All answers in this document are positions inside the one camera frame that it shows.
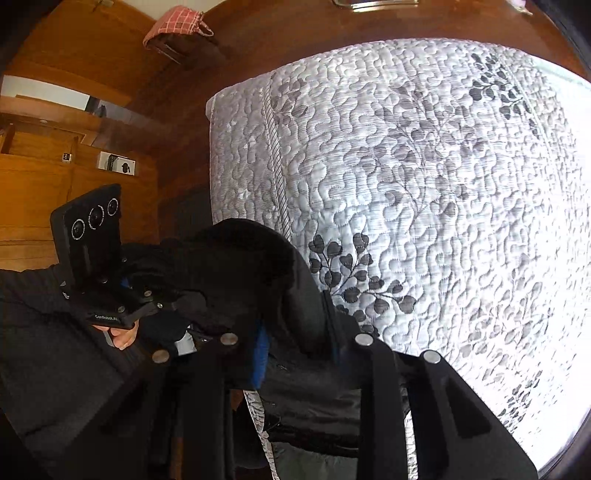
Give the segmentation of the person's left hand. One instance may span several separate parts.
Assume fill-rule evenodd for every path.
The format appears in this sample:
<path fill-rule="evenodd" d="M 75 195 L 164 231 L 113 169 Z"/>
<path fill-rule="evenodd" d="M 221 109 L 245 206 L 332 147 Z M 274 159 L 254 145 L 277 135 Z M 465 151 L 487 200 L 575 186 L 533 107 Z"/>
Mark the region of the person's left hand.
<path fill-rule="evenodd" d="M 110 328 L 98 325 L 94 325 L 94 328 L 103 333 L 108 346 L 123 351 L 134 343 L 137 337 L 138 326 L 138 321 L 135 321 L 130 329 Z"/>

